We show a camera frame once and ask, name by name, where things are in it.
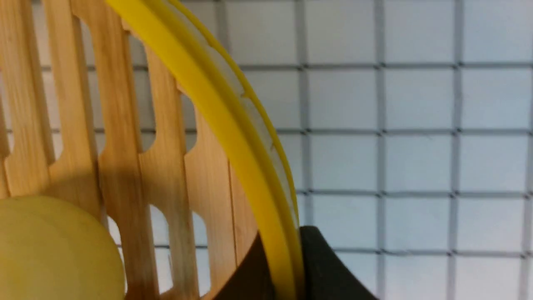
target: wooden slat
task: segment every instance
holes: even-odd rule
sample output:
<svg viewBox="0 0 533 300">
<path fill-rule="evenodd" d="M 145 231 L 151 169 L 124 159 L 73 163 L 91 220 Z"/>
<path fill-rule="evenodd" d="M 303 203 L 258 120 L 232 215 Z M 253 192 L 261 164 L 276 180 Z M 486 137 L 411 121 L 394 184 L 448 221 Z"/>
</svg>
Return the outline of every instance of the wooden slat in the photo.
<svg viewBox="0 0 533 300">
<path fill-rule="evenodd" d="M 104 0 L 78 0 L 76 7 L 86 15 L 84 21 L 94 46 L 106 131 L 106 146 L 99 158 L 100 186 L 108 214 L 120 230 L 128 282 L 126 299 L 158 299 L 149 207 L 142 194 L 139 120 L 126 33 L 120 18 Z"/>
<path fill-rule="evenodd" d="M 185 128 L 180 93 L 172 74 L 150 49 L 147 49 L 147 58 L 157 134 L 150 149 L 139 156 L 144 193 L 168 222 L 174 283 L 169 299 L 198 299 L 196 247 L 185 181 Z"/>
<path fill-rule="evenodd" d="M 63 139 L 61 157 L 50 167 L 51 193 L 104 220 L 100 208 L 91 100 L 79 20 L 73 18 L 69 0 L 44 0 L 43 5 Z"/>
<path fill-rule="evenodd" d="M 0 1 L 2 73 L 15 148 L 5 161 L 12 195 L 35 194 L 50 183 L 52 139 L 30 1 Z"/>
<path fill-rule="evenodd" d="M 0 63 L 2 61 L 1 52 L 2 52 L 2 48 L 0 47 Z M 5 119 L 4 119 L 4 109 L 2 105 L 0 105 L 0 161 L 2 161 L 2 164 L 0 164 L 0 199 L 7 198 L 10 195 L 9 188 L 7 186 L 5 168 L 3 164 L 6 157 L 9 155 L 9 152 L 10 150 L 9 150 L 9 143 L 7 141 L 7 132 L 6 132 L 6 127 L 5 127 Z"/>
<path fill-rule="evenodd" d="M 86 13 L 86 0 L 70 0 L 72 13 L 82 20 L 87 20 L 89 17 Z"/>
<path fill-rule="evenodd" d="M 231 198 L 233 201 L 233 228 L 235 229 L 235 252 L 237 263 L 245 258 L 257 236 L 257 223 L 252 208 L 246 199 L 243 186 L 240 184 L 233 168 L 231 171 Z"/>
<path fill-rule="evenodd" d="M 212 298 L 236 268 L 231 207 L 230 167 L 222 146 L 204 118 L 196 113 L 197 141 L 185 156 L 191 208 L 207 228 Z"/>
</svg>

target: white tile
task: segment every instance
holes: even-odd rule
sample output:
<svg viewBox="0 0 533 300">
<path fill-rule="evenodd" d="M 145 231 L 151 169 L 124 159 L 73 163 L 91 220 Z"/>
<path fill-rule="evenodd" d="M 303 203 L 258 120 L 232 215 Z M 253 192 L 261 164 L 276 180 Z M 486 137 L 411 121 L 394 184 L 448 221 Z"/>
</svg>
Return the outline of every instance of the white tile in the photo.
<svg viewBox="0 0 533 300">
<path fill-rule="evenodd" d="M 457 249 L 521 251 L 523 199 L 460 199 Z"/>
<path fill-rule="evenodd" d="M 174 285 L 172 283 L 170 250 L 156 249 L 156 268 L 159 292 L 166 292 Z"/>
<path fill-rule="evenodd" d="M 451 128 L 454 110 L 451 70 L 387 70 L 388 129 Z"/>
<path fill-rule="evenodd" d="M 128 42 L 130 44 L 130 57 L 132 64 L 135 66 L 146 66 L 147 59 L 144 45 L 132 35 L 128 37 Z"/>
<path fill-rule="evenodd" d="M 338 252 L 337 257 L 357 280 L 377 295 L 377 255 Z"/>
<path fill-rule="evenodd" d="M 106 147 L 106 135 L 104 133 L 96 133 L 94 139 L 96 140 L 96 152 L 101 154 Z"/>
<path fill-rule="evenodd" d="M 311 136 L 314 189 L 375 190 L 377 138 Z"/>
<path fill-rule="evenodd" d="M 387 300 L 446 299 L 447 257 L 386 256 L 385 266 Z"/>
<path fill-rule="evenodd" d="M 198 270 L 198 289 L 200 296 L 203 296 L 211 289 L 211 273 L 207 249 L 196 249 L 196 268 Z"/>
<path fill-rule="evenodd" d="M 463 128 L 529 128 L 531 70 L 463 70 Z"/>
<path fill-rule="evenodd" d="M 447 250 L 450 200 L 386 199 L 385 247 L 391 250 Z"/>
<path fill-rule="evenodd" d="M 293 174 L 294 186 L 302 190 L 303 186 L 303 156 L 301 135 L 280 135 L 279 139 L 285 155 L 289 160 L 290 171 Z"/>
<path fill-rule="evenodd" d="M 187 7 L 200 22 L 216 37 L 217 25 L 216 25 L 216 3 L 214 2 L 183 2 L 183 5 Z"/>
<path fill-rule="evenodd" d="M 239 64 L 295 64 L 296 21 L 292 2 L 228 2 L 228 35 Z"/>
<path fill-rule="evenodd" d="M 147 72 L 137 71 L 133 73 L 135 84 L 135 96 L 139 109 L 139 124 L 143 129 L 155 128 L 154 107 L 150 91 L 150 78 Z M 93 107 L 93 120 L 95 128 L 103 128 L 102 103 L 98 88 L 96 72 L 88 74 L 89 89 Z"/>
<path fill-rule="evenodd" d="M 301 127 L 297 71 L 250 71 L 246 72 L 246 77 L 274 127 Z"/>
<path fill-rule="evenodd" d="M 94 45 L 93 45 L 93 39 L 91 36 L 91 31 L 89 30 L 89 27 L 85 22 L 81 22 L 81 29 L 82 29 L 82 43 L 83 43 L 83 53 L 85 56 L 85 62 L 90 65 L 95 65 L 95 59 L 94 59 Z"/>
<path fill-rule="evenodd" d="M 305 218 L 305 206 L 308 203 L 305 195 L 296 195 L 296 202 L 298 204 L 298 219 L 300 220 L 300 226 L 311 225 Z"/>
<path fill-rule="evenodd" d="M 124 269 L 124 252 L 122 248 L 118 248 L 118 254 L 120 255 L 120 259 L 122 259 L 122 268 Z M 124 293 L 126 292 L 128 292 L 128 280 L 126 278 L 126 270 L 124 269 Z"/>
<path fill-rule="evenodd" d="M 392 136 L 385 142 L 387 191 L 450 189 L 450 136 Z"/>
<path fill-rule="evenodd" d="M 141 133 L 141 146 L 142 151 L 146 152 L 152 147 L 154 141 L 156 140 L 155 133 Z"/>
<path fill-rule="evenodd" d="M 197 246 L 207 246 L 207 228 L 205 222 L 197 213 L 192 212 L 192 228 Z"/>
<path fill-rule="evenodd" d="M 516 191 L 526 184 L 526 136 L 463 136 L 461 191 Z"/>
<path fill-rule="evenodd" d="M 373 70 L 311 71 L 309 89 L 312 128 L 377 128 Z"/>
<path fill-rule="evenodd" d="M 385 1 L 387 62 L 452 62 L 453 1 Z"/>
<path fill-rule="evenodd" d="M 58 95 L 55 92 L 54 76 L 52 75 L 52 72 L 43 72 L 42 76 L 50 128 L 59 129 L 61 128 L 61 120 L 59 118 L 59 103 Z"/>
<path fill-rule="evenodd" d="M 15 147 L 15 137 L 12 133 L 7 134 L 7 144 L 9 145 L 9 151 L 13 152 L 13 148 Z"/>
<path fill-rule="evenodd" d="M 154 245 L 168 246 L 168 223 L 163 213 L 157 207 L 150 205 L 150 219 L 152 222 L 152 236 Z"/>
<path fill-rule="evenodd" d="M 518 299 L 518 258 L 457 257 L 456 272 L 456 300 Z"/>
<path fill-rule="evenodd" d="M 313 196 L 314 225 L 333 248 L 377 247 L 376 198 Z"/>
<path fill-rule="evenodd" d="M 531 263 L 531 258 L 529 259 L 529 274 L 533 274 L 533 264 Z M 528 282 L 528 300 L 533 300 L 533 276 L 529 276 Z"/>
<path fill-rule="evenodd" d="M 186 129 L 195 129 L 196 128 L 196 115 L 195 115 L 195 106 L 192 104 L 192 101 L 189 97 L 181 94 L 181 103 L 183 114 L 183 123 Z"/>
<path fill-rule="evenodd" d="M 54 157 L 57 160 L 63 153 L 63 137 L 60 133 L 52 133 L 52 146 L 54 148 Z"/>
<path fill-rule="evenodd" d="M 196 133 L 186 133 L 185 134 L 185 146 L 187 151 L 190 151 L 196 144 Z"/>
<path fill-rule="evenodd" d="M 533 2 L 465 1 L 464 60 L 531 61 Z"/>
<path fill-rule="evenodd" d="M 307 1 L 305 20 L 309 62 L 374 62 L 374 2 Z"/>
<path fill-rule="evenodd" d="M 120 245 L 122 244 L 122 241 L 120 240 L 120 231 L 118 229 L 117 223 L 115 223 L 115 220 L 111 219 L 111 217 L 107 217 L 107 223 L 109 227 L 109 234 L 115 241 L 115 244 Z"/>
<path fill-rule="evenodd" d="M 37 38 L 37 51 L 42 66 L 51 65 L 48 25 L 44 14 L 44 7 L 40 2 L 32 2 L 33 22 L 35 37 Z"/>
</svg>

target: yellow ball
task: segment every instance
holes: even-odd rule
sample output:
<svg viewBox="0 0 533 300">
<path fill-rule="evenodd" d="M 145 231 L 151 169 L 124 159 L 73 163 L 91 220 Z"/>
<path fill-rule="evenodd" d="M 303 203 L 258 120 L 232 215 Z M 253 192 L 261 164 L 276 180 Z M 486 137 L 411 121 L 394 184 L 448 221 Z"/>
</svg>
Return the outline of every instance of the yellow ball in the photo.
<svg viewBox="0 0 533 300">
<path fill-rule="evenodd" d="M 93 216 L 66 201 L 0 200 L 0 299 L 124 299 L 118 249 Z"/>
</svg>

